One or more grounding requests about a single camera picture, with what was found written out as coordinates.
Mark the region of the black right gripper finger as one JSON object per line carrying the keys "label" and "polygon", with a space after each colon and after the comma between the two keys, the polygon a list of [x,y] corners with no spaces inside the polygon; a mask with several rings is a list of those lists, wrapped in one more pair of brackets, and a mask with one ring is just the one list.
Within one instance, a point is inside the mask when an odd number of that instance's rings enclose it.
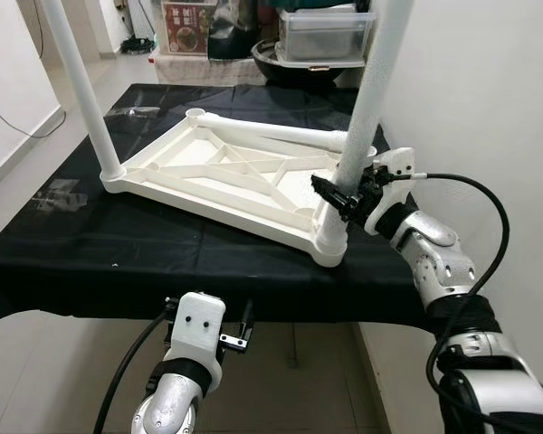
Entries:
{"label": "black right gripper finger", "polygon": [[334,208],[341,221],[349,220],[349,215],[356,210],[356,198],[341,192],[329,179],[312,176],[311,186],[321,199]]}

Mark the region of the white plastic table leg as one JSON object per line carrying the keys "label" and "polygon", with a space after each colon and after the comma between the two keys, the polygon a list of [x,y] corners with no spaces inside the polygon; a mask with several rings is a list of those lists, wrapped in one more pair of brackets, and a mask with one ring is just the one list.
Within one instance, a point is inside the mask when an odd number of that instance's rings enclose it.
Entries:
{"label": "white plastic table leg", "polygon": [[110,133],[103,123],[95,92],[85,69],[84,62],[71,25],[66,18],[62,0],[41,0],[45,20],[52,29],[52,37],[61,55],[63,67],[76,95],[82,120],[87,128],[87,137],[98,158],[102,181],[118,179],[126,174],[126,169],[119,161],[118,154],[110,140]]}
{"label": "white plastic table leg", "polygon": [[[414,0],[380,0],[376,6],[376,32],[372,38],[367,65],[358,87],[353,117],[348,127],[348,141],[338,160],[332,183],[344,194],[353,194],[364,168],[375,156],[376,128],[383,115],[388,82],[395,69]],[[343,260],[348,246],[345,221],[332,205],[321,212],[322,223],[314,241],[311,257],[320,266],[333,268]]]}
{"label": "white plastic table leg", "polygon": [[259,123],[259,121],[246,121],[218,116],[201,108],[191,108],[186,112],[185,118],[179,121],[169,131],[180,134],[189,128],[206,127],[221,128],[223,131],[239,132],[248,136],[264,137],[285,142],[296,142],[306,147],[329,150],[329,152],[342,154],[350,144],[347,131],[341,129],[311,129],[304,127],[283,127],[282,125]]}

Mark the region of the white plastic children table top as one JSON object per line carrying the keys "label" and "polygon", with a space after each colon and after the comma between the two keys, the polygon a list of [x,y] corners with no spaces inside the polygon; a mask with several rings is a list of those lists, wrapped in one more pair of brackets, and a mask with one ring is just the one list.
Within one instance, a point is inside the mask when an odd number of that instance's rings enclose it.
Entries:
{"label": "white plastic children table top", "polygon": [[121,161],[124,176],[101,182],[311,256],[326,205],[311,177],[332,176],[341,156],[221,128],[168,129]]}

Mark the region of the black tablecloth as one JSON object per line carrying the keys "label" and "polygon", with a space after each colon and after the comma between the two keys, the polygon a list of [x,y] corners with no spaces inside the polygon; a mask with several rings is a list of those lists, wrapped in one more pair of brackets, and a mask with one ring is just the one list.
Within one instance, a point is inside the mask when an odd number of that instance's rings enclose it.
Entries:
{"label": "black tablecloth", "polygon": [[433,330],[411,269],[379,237],[351,232],[340,265],[226,224],[103,189],[100,166],[82,141],[34,192],[78,179],[80,211],[41,213],[31,197],[0,231],[0,319],[41,310],[60,316],[152,319],[186,292],[222,298],[237,318],[253,301],[268,322],[374,322]]}

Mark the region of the black round basin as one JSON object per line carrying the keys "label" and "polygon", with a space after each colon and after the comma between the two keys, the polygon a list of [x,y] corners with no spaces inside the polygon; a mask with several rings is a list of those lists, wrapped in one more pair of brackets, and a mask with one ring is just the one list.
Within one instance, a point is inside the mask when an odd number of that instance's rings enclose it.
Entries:
{"label": "black round basin", "polygon": [[277,41],[262,40],[251,47],[251,58],[256,69],[267,80],[268,86],[289,90],[333,90],[335,80],[345,71],[366,66],[364,59],[353,61],[305,62],[280,61],[277,58]]}

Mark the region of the clear plastic storage container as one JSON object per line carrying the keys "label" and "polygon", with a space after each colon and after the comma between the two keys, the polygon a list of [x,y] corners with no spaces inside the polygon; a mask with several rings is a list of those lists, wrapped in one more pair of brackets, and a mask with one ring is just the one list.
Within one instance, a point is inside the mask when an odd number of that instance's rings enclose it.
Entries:
{"label": "clear plastic storage container", "polygon": [[353,5],[279,11],[277,58],[289,63],[356,67],[364,62],[367,34],[376,16]]}

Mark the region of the beige low bench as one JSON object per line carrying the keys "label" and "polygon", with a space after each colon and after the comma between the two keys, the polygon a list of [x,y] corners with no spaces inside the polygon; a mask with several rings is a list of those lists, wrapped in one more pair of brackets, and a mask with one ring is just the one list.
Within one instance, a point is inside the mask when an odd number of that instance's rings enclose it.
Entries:
{"label": "beige low bench", "polygon": [[160,84],[190,86],[237,86],[264,84],[267,79],[254,59],[242,61],[210,61],[205,55],[169,55],[152,53],[148,61],[155,67]]}

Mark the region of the black plastic bag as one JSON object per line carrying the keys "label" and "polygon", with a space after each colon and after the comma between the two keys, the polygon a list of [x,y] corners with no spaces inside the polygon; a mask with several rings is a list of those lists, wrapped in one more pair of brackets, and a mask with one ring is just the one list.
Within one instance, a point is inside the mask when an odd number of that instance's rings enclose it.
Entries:
{"label": "black plastic bag", "polygon": [[208,33],[210,61],[241,61],[260,40],[259,0],[218,0]]}

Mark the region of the orange-lidded printed storage box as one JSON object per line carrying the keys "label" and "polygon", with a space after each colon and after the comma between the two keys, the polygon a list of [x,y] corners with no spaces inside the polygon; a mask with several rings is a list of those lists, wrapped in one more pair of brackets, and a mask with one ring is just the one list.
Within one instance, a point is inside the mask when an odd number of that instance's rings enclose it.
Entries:
{"label": "orange-lidded printed storage box", "polygon": [[160,53],[208,55],[208,34],[219,0],[158,0]]}

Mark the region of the clear tape patch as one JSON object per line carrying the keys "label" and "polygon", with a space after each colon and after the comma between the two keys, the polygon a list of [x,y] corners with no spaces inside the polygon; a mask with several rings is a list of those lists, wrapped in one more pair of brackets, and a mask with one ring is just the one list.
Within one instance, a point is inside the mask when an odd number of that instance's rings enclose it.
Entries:
{"label": "clear tape patch", "polygon": [[87,194],[74,191],[78,185],[78,179],[53,179],[32,195],[27,207],[41,213],[80,211],[87,205]]}

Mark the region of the black floor mop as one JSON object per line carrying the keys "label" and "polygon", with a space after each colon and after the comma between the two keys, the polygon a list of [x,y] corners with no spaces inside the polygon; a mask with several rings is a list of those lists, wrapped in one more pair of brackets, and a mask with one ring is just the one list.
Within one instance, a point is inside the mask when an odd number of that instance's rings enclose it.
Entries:
{"label": "black floor mop", "polygon": [[127,29],[127,38],[119,46],[119,53],[150,54],[158,45],[157,18],[153,16],[150,0],[113,0]]}

